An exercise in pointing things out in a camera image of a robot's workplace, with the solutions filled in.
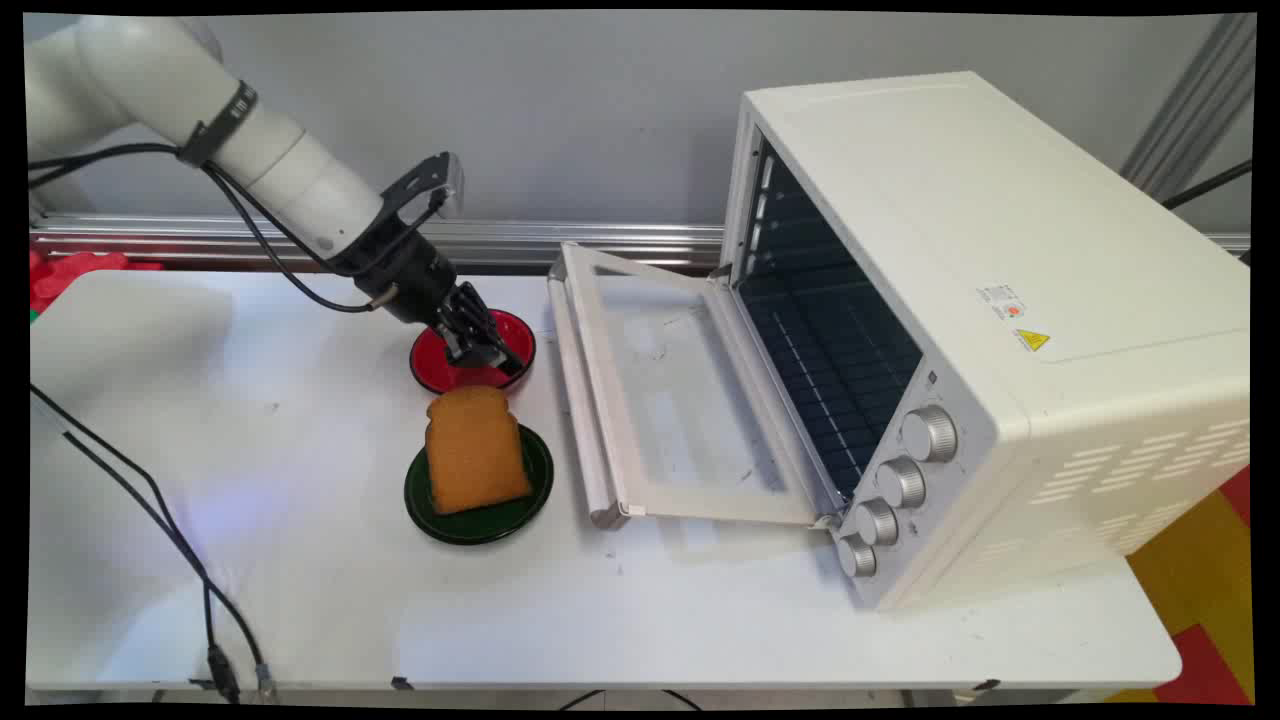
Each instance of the gray wall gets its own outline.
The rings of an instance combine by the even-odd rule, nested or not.
[[[24,37],[72,19],[24,15]],[[466,217],[719,223],[745,90],[973,69],[1119,168],[1215,20],[567,10],[209,22],[233,73],[378,187],[453,150]],[[106,143],[150,137],[131,128]],[[47,204],[228,213],[177,163],[108,163],[51,187]]]

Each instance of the yellow floor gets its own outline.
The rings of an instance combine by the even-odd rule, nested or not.
[[[1249,702],[1254,702],[1253,583],[1249,528],[1213,492],[1129,556],[1170,637],[1204,628]],[[1156,702],[1155,691],[1125,691],[1111,702]]]

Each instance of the warning label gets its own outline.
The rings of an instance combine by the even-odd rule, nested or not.
[[[978,288],[980,297],[1001,320],[1016,320],[1027,314],[1027,305],[1007,284],[992,284]]]
[[[1027,345],[1027,350],[1030,350],[1032,352],[1044,347],[1044,343],[1048,342],[1047,334],[1033,333],[1030,331],[1018,331],[1018,337],[1023,338],[1023,342]]]

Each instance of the yellow warning sticker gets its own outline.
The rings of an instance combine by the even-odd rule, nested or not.
[[[1044,343],[1048,342],[1047,334],[1033,333],[1030,331],[1018,331],[1018,334],[1023,338],[1023,342],[1027,343],[1027,347],[1032,352],[1036,352],[1041,347],[1044,347]]]

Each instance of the cable connector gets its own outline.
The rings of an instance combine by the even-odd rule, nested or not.
[[[260,705],[280,705],[280,698],[275,694],[275,680],[271,679],[266,662],[257,666],[257,701]]]
[[[239,683],[236,682],[236,670],[232,661],[216,644],[209,646],[209,673],[214,678],[214,689],[227,698],[232,705],[239,705]]]

